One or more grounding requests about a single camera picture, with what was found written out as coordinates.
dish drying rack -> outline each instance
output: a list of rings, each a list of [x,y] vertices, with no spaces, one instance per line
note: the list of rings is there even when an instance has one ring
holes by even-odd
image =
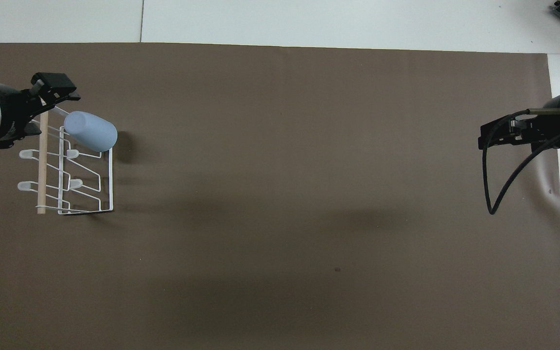
[[[68,112],[57,106],[53,111],[61,117],[68,115]],[[48,112],[42,113],[39,119],[32,121],[40,124],[42,131],[38,149],[23,149],[18,153],[21,159],[38,162],[38,180],[19,182],[17,188],[37,193],[36,208],[39,214],[46,213],[47,210],[57,211],[60,215],[112,211],[113,148],[96,153],[77,142],[73,143],[75,140],[63,125],[57,128],[49,126]],[[51,144],[56,142],[57,152],[47,151],[49,141]],[[48,183],[47,170],[56,173],[57,185]]]

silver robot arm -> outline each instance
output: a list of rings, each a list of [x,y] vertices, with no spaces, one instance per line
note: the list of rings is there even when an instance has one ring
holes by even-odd
[[[520,118],[523,115],[537,115],[537,117]],[[487,149],[498,144],[531,144],[531,155],[511,174],[496,201],[492,204],[487,185],[486,159]],[[542,108],[524,109],[481,126],[478,148],[483,151],[483,174],[487,208],[489,213],[494,214],[507,189],[520,171],[545,149],[560,148],[560,96],[553,98]]]
[[[33,86],[18,91],[0,84],[0,149],[14,146],[14,142],[38,135],[40,130],[34,117],[66,100],[79,100],[76,86],[64,73],[36,73]]]

